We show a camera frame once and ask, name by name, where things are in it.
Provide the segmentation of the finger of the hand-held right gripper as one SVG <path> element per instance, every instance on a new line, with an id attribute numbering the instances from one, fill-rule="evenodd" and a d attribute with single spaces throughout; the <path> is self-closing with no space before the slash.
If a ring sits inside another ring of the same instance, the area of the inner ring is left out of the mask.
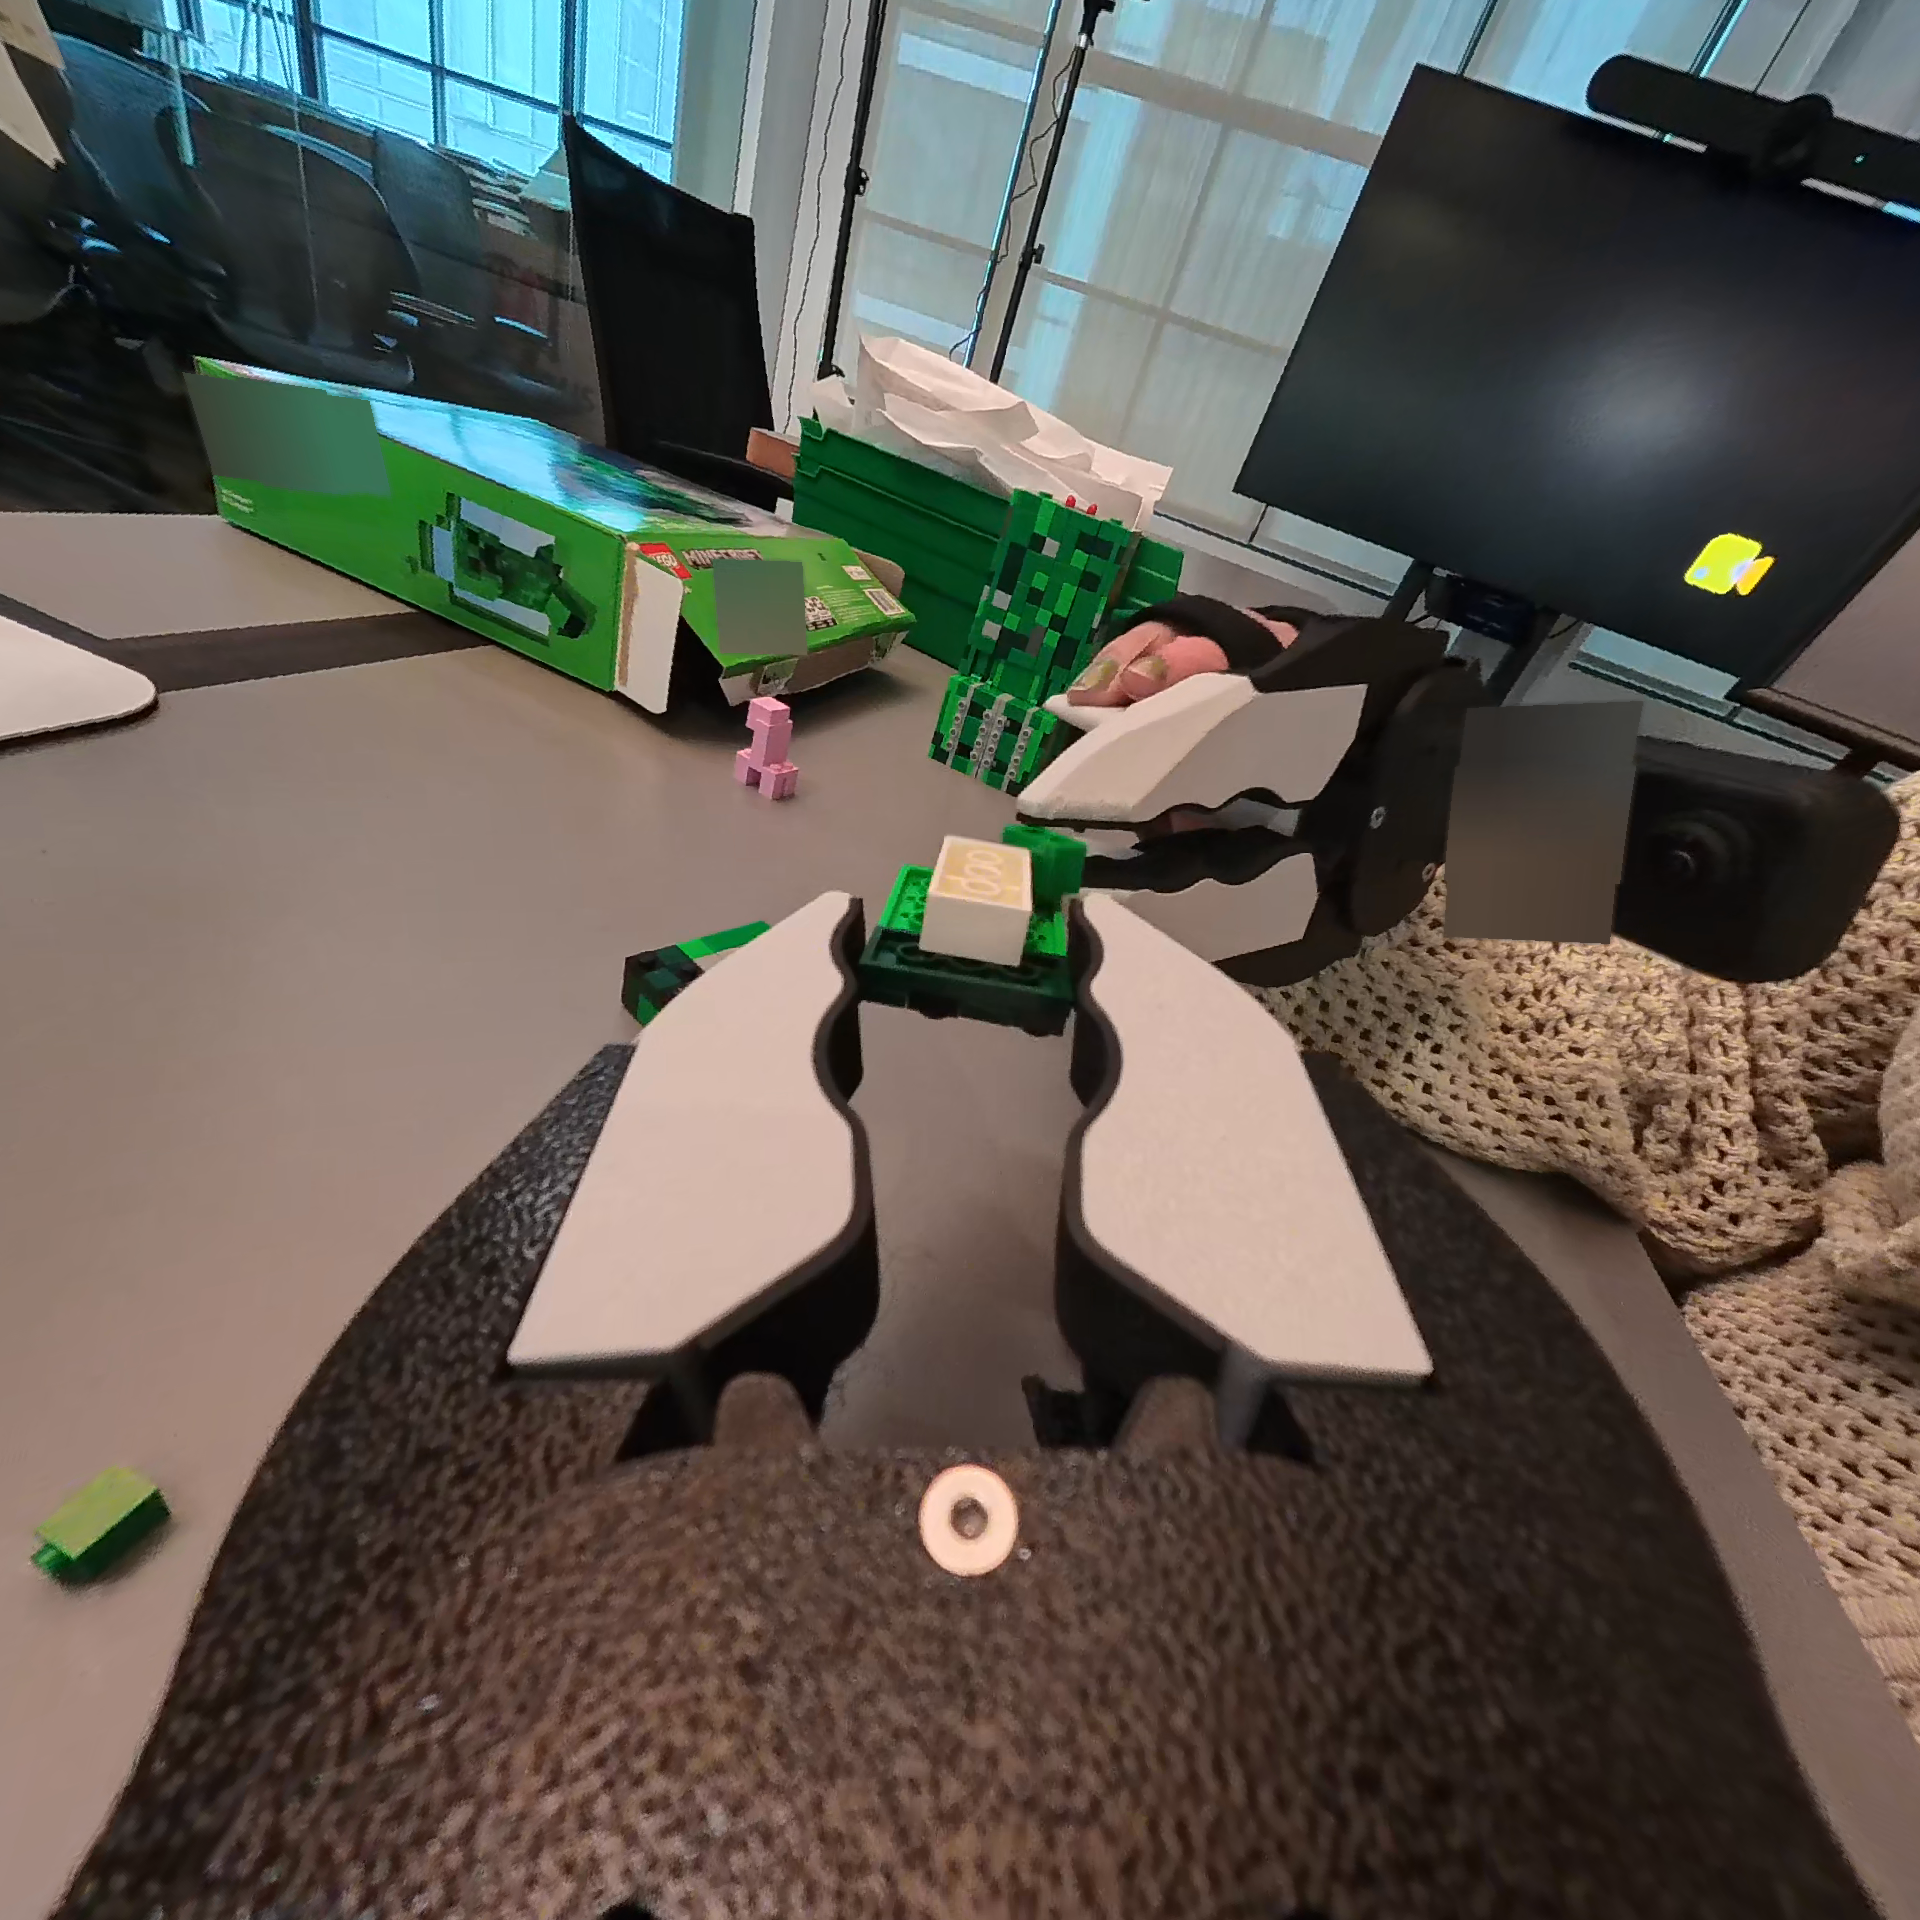
<path id="1" fill-rule="evenodd" d="M 1315 831 L 1315 809 L 1280 806 L 1274 794 L 1237 794 L 1221 806 L 1181 803 L 1143 822 L 1081 825 L 1087 857 L 1081 892 L 1181 892 L 1201 881 L 1251 885 L 1293 854 L 1333 865 L 1333 840 Z"/>
<path id="2" fill-rule="evenodd" d="M 1259 691 L 1253 678 L 1196 676 L 1084 728 L 1026 782 L 1018 813 L 1142 825 L 1243 794 L 1303 809 L 1353 748 L 1364 700 L 1364 684 Z"/>

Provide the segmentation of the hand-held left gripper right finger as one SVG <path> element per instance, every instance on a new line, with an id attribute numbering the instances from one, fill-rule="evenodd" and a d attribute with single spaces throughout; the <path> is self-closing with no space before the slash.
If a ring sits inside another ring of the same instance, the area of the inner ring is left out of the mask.
<path id="1" fill-rule="evenodd" d="M 1259 1378 L 1425 1381 L 1430 1345 L 1290 1031 L 1120 900 L 1090 897 L 1074 928 L 1103 1059 L 1064 1203 L 1090 1260 Z"/>

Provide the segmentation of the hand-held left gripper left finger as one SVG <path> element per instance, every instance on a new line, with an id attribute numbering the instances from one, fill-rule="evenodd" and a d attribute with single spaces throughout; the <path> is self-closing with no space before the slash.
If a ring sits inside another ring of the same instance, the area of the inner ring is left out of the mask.
<path id="1" fill-rule="evenodd" d="M 505 1345 L 514 1375 L 661 1378 L 874 1250 L 854 1113 L 861 900 L 830 887 L 637 1034 Z"/>

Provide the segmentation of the small green lego brick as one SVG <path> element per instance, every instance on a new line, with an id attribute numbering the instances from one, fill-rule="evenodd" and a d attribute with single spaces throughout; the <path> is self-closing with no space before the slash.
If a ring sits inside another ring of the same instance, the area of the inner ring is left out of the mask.
<path id="1" fill-rule="evenodd" d="M 1068 897 L 1081 891 L 1087 844 L 1078 834 L 1034 822 L 1008 822 L 1001 831 L 1001 844 L 1030 854 L 1034 913 L 1049 917 Z"/>

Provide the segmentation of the green white lego assembly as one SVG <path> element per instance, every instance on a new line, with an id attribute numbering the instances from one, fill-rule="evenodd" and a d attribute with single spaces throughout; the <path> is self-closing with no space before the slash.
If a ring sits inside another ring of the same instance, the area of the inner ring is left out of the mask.
<path id="1" fill-rule="evenodd" d="M 1034 913 L 1026 851 L 946 834 L 929 866 L 893 878 L 859 959 L 859 991 L 923 1017 L 1061 1034 L 1074 1009 L 1068 900 Z"/>

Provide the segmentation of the person's right forearm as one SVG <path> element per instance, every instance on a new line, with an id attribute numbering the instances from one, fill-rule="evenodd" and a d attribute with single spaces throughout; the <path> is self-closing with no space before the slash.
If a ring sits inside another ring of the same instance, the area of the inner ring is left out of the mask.
<path id="1" fill-rule="evenodd" d="M 1559 1173 L 1658 1272 L 1916 1720 L 1916 775 L 1837 950 L 1742 987 L 1640 945 L 1453 942 L 1443 891 L 1259 991 L 1421 1138 Z"/>

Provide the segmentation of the green pixelated lego block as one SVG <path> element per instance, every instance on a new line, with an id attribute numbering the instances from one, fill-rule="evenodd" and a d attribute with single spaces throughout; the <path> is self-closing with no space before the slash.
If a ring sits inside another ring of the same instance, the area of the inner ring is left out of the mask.
<path id="1" fill-rule="evenodd" d="M 685 938 L 680 942 L 643 945 L 623 959 L 621 975 L 621 1009 L 637 1022 L 646 1026 L 660 1020 L 661 1009 L 685 994 L 698 979 L 711 966 L 729 959 L 736 950 L 752 942 L 765 935 L 770 923 L 736 923 L 721 932 L 707 932 Z"/>

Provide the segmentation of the green creeper lego figure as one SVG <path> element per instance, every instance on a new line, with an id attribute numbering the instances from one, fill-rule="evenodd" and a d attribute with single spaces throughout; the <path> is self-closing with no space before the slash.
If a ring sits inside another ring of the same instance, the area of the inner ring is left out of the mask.
<path id="1" fill-rule="evenodd" d="M 1052 756 L 1049 700 L 1087 665 L 1137 535 L 1043 490 L 1011 494 L 929 759 L 1001 794 Z"/>

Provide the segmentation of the green lego set box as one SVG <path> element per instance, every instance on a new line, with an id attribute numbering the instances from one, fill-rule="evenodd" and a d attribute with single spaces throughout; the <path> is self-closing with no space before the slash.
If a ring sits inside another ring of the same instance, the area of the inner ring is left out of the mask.
<path id="1" fill-rule="evenodd" d="M 876 554 L 542 421 L 199 359 L 218 513 L 661 718 L 812 691 L 918 616 Z"/>

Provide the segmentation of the bright green lego plate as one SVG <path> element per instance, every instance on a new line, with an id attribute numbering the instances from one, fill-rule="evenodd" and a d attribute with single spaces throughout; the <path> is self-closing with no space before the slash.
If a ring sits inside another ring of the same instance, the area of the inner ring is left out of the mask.
<path id="1" fill-rule="evenodd" d="M 126 1466 L 102 1469 L 35 1529 L 32 1566 L 60 1585 L 92 1585 L 168 1519 L 155 1481 Z"/>

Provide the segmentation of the person's right hand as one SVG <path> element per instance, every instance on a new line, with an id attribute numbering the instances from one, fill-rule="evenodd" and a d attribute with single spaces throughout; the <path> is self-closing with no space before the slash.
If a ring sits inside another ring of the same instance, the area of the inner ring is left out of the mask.
<path id="1" fill-rule="evenodd" d="M 1217 641 L 1151 621 L 1112 638 L 1068 684 L 1064 701 L 1074 710 L 1126 707 L 1187 678 L 1228 670 L 1231 665 Z"/>

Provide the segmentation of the black television stand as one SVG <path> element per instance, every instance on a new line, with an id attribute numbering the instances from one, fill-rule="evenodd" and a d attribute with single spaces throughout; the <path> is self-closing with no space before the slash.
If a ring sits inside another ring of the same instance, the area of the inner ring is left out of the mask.
<path id="1" fill-rule="evenodd" d="M 1592 682 L 1677 707 L 1699 723 L 1761 737 L 1772 745 L 1821 759 L 1836 773 L 1878 778 L 1916 773 L 1916 743 L 1871 723 L 1837 718 L 1775 688 L 1733 684 L 1722 694 L 1702 694 L 1671 676 L 1592 653 L 1592 623 L 1559 615 L 1446 572 L 1439 563 L 1414 560 L 1386 603 L 1387 616 L 1412 616 L 1475 635 L 1497 643 L 1495 660 L 1481 665 L 1486 691 L 1497 701 L 1522 701 L 1542 694 L 1555 676 L 1586 673 Z"/>

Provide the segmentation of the green storage crate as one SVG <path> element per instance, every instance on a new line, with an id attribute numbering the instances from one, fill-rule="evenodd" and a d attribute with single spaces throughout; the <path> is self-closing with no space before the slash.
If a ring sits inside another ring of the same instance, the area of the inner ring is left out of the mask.
<path id="1" fill-rule="evenodd" d="M 1049 494 L 995 494 L 923 466 L 884 446 L 804 421 L 793 469 L 793 523 L 836 535 L 857 550 L 902 566 L 899 600 L 914 615 L 905 643 L 959 670 L 976 610 L 995 591 L 1008 525 L 1043 523 L 1042 566 L 1049 584 L 1068 576 L 1068 550 L 1095 541 L 1112 553 L 1117 576 L 1095 584 L 1105 610 L 1136 610 L 1174 597 L 1186 553 L 1136 535 L 1123 521 L 1068 509 Z"/>

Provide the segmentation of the black television screen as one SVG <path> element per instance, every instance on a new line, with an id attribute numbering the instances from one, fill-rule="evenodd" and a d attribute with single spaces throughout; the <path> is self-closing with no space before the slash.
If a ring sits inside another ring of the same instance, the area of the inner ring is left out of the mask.
<path id="1" fill-rule="evenodd" d="M 1421 65 L 1234 490 L 1764 678 L 1916 532 L 1916 207 Z"/>

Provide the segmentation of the studio light on stand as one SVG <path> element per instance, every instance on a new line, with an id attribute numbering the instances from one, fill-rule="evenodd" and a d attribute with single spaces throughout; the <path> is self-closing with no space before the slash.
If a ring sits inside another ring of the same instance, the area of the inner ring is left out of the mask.
<path id="1" fill-rule="evenodd" d="M 836 250 L 833 250 L 833 274 L 830 274 L 830 300 L 824 312 L 824 337 L 817 350 L 817 378 L 837 375 L 837 332 L 840 332 L 840 316 L 843 316 L 843 293 L 848 293 L 848 278 L 849 278 L 849 253 L 854 253 L 854 218 L 868 193 L 870 174 L 868 174 L 868 128 L 874 118 L 874 97 L 876 97 L 876 75 L 883 65 L 883 43 L 884 43 L 884 24 L 889 24 L 889 3 L 868 3 L 868 19 L 864 19 L 864 35 L 861 35 L 861 52 L 859 52 L 859 75 L 857 75 L 857 97 L 854 97 L 854 121 L 849 121 L 849 156 L 843 168 L 843 196 L 837 207 L 837 232 L 836 232 Z"/>
<path id="2" fill-rule="evenodd" d="M 1103 19 L 1117 3 L 1049 3 L 1043 46 L 1023 107 L 1018 156 L 995 229 L 995 253 L 980 287 L 968 366 L 1002 378 L 1026 285 L 1043 254 L 1043 218 L 1068 143 L 1068 127 Z"/>

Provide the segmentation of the black office chair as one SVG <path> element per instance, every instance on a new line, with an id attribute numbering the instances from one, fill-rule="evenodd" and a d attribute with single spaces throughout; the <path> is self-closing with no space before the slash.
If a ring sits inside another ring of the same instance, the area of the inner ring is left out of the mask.
<path id="1" fill-rule="evenodd" d="M 605 443 L 773 510 L 790 481 L 748 457 L 773 428 L 755 229 L 561 118 Z"/>

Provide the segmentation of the black webcam bar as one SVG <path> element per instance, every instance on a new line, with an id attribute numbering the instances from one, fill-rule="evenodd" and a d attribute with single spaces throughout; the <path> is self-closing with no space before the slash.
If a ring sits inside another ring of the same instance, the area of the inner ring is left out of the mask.
<path id="1" fill-rule="evenodd" d="M 1818 182 L 1916 204 L 1916 141 L 1852 124 L 1821 93 L 1775 100 L 1612 56 L 1587 79 L 1586 103 L 1602 118 L 1693 141 L 1764 185 Z"/>

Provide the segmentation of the white book stand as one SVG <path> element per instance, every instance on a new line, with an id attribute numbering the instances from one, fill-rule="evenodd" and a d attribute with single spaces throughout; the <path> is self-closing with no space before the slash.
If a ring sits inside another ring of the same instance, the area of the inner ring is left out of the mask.
<path id="1" fill-rule="evenodd" d="M 152 678 L 74 641 L 2 616 L 2 745 L 111 728 L 151 715 Z"/>

